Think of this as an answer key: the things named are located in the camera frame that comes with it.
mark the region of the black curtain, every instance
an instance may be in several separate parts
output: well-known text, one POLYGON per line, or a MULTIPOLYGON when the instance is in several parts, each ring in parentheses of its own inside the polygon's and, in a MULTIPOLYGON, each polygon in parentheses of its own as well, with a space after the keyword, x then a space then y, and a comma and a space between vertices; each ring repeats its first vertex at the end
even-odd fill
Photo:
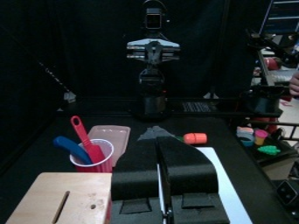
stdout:
POLYGON ((0 4, 1 164, 41 131, 61 105, 63 89, 39 65, 61 78, 46 2, 1 0, 0 4))
MULTIPOLYGON (((144 38, 144 0, 51 1, 69 70, 78 96, 137 95, 141 61, 126 59, 126 42, 144 38)), ((162 35, 181 46, 178 61, 160 65, 168 97, 218 96, 248 89, 254 57, 245 29, 258 29, 266 0, 162 0, 170 23, 162 35)))
MULTIPOLYGON (((134 97, 141 61, 126 42, 142 39, 144 0, 0 0, 0 161, 17 152, 61 105, 78 97, 134 97)), ((254 57, 245 29, 258 30, 268 0, 162 0, 162 35, 181 46, 160 65, 168 97, 237 96, 254 57)))

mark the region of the green toy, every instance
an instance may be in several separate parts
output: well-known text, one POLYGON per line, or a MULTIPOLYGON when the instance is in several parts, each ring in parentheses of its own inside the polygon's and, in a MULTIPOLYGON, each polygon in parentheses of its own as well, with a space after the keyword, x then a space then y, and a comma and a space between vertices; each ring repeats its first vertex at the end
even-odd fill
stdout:
POLYGON ((273 145, 266 145, 266 146, 261 146, 257 148, 257 151, 274 156, 277 152, 280 152, 280 150, 273 146, 273 145))

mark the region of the pink object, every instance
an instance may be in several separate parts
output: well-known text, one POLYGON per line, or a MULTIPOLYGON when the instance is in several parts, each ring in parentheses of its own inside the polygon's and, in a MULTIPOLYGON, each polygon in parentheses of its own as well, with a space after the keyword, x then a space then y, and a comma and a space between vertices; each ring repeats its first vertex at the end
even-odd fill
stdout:
POLYGON ((182 141, 186 144, 205 144, 206 135, 204 133, 188 133, 182 136, 182 141))
POLYGON ((256 137, 254 144, 262 145, 265 138, 266 138, 266 132, 261 129, 257 129, 254 131, 254 137, 256 137))
POLYGON ((77 172, 112 172, 112 143, 104 139, 91 139, 90 142, 100 146, 104 159, 94 164, 81 164, 79 161, 71 155, 69 155, 69 161, 74 164, 77 172))
POLYGON ((256 137, 261 137, 261 138, 266 137, 266 132, 261 129, 257 129, 254 133, 256 133, 256 137))
POLYGON ((82 147, 87 153, 91 163, 94 164, 94 163, 100 162, 105 157, 102 155, 100 147, 97 145, 91 144, 91 142, 89 141, 87 133, 82 126, 79 118, 74 115, 69 119, 69 122, 71 124, 73 129, 77 132, 78 139, 81 141, 82 147))

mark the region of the wooden board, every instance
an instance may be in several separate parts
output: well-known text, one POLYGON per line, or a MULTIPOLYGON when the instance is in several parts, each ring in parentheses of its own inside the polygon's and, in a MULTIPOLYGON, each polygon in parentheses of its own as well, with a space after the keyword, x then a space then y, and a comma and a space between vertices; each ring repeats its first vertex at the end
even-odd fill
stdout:
POLYGON ((109 188, 110 173, 41 173, 6 223, 105 223, 109 188))

